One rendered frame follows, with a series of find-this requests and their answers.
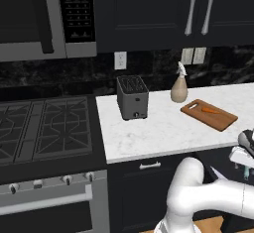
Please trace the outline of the dark drawer front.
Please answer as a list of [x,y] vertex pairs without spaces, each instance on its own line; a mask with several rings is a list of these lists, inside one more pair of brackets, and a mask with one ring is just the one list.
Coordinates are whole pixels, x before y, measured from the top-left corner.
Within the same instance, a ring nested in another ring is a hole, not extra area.
[[[193,157],[194,153],[175,154],[170,156],[141,159],[129,162],[122,162],[111,164],[108,166],[108,178],[110,180],[121,179],[127,176],[138,176],[144,174],[153,174],[163,171],[173,171],[177,168],[179,163],[187,157]],[[155,162],[161,163],[159,168],[140,170],[139,166],[154,164]]]

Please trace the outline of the dark cupboard door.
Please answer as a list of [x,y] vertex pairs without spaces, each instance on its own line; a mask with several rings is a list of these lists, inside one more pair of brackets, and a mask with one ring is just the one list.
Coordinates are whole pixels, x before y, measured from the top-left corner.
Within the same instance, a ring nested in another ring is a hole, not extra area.
[[[208,0],[202,0],[204,18]],[[254,45],[254,0],[213,0],[208,33],[200,31],[207,47]]]
[[154,229],[166,214],[170,184],[165,175],[110,181],[110,233],[140,233]]
[[101,53],[185,48],[191,0],[94,0],[97,48]]

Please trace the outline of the white wall switch plate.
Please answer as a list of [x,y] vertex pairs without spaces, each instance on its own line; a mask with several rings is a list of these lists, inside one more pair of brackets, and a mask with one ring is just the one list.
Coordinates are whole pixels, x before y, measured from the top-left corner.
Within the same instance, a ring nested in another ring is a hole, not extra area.
[[196,48],[193,55],[193,64],[203,64],[206,54],[206,48]]
[[187,48],[182,50],[181,62],[183,65],[191,64],[194,48]]

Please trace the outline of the white wall socket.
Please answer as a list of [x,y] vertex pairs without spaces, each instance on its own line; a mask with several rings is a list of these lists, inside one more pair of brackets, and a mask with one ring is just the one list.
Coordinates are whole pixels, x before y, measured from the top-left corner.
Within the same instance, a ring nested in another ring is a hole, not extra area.
[[115,52],[114,53],[114,69],[121,70],[127,68],[127,53]]

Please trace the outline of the grey toaster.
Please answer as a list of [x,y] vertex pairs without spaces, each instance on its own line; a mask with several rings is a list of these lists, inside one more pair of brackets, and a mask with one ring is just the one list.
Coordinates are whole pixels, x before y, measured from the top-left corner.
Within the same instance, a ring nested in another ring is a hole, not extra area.
[[117,103],[125,121],[148,117],[149,90],[139,75],[116,78]]

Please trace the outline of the beige spray bottle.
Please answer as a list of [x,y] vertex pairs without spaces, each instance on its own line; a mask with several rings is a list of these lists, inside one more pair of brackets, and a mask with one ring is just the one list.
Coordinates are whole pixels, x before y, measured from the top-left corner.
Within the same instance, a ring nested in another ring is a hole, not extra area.
[[184,65],[179,62],[179,77],[171,90],[171,99],[176,103],[183,103],[188,97],[188,87],[186,82],[187,72]]

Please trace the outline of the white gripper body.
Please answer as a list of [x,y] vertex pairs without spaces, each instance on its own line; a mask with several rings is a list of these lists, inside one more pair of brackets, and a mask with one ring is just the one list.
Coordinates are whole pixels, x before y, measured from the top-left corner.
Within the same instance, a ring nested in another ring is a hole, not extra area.
[[229,160],[235,164],[254,169],[254,158],[244,148],[239,146],[232,148]]

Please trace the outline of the silver black microwave oven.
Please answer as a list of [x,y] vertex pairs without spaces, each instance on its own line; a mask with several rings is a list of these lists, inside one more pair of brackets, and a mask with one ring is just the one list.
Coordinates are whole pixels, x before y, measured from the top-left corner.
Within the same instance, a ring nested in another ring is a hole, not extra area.
[[93,0],[46,0],[54,52],[44,54],[33,0],[0,0],[0,61],[97,55]]

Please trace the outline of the black gas hob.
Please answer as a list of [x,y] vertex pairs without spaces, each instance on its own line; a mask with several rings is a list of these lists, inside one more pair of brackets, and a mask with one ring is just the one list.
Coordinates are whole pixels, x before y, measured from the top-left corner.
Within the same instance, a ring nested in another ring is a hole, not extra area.
[[0,102],[0,184],[105,168],[94,96]]

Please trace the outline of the dark lower cupboard door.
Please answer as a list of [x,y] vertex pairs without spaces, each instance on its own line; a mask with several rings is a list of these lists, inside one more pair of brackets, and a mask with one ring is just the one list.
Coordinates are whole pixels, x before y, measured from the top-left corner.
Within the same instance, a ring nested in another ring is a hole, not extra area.
[[154,229],[166,214],[170,184],[165,175],[110,181],[110,233],[140,233]]

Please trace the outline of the brown wooden cutting board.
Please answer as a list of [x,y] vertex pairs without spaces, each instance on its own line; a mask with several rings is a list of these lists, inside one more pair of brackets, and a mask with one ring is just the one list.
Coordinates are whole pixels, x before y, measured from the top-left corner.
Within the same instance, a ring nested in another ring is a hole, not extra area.
[[[214,109],[220,112],[220,114],[211,114],[202,112],[201,111],[202,107]],[[216,106],[213,106],[209,103],[206,103],[200,99],[196,99],[191,103],[185,105],[184,107],[181,108],[181,111],[219,132],[224,131],[231,124],[233,124],[235,121],[238,120],[237,116],[227,111],[224,111]]]

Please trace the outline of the orange carrot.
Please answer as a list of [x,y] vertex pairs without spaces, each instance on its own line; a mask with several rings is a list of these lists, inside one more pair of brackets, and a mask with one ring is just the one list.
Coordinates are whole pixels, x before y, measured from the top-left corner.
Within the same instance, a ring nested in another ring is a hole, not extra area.
[[206,113],[211,113],[211,114],[220,114],[220,112],[218,112],[214,109],[208,108],[208,107],[202,107],[201,111],[206,112]]

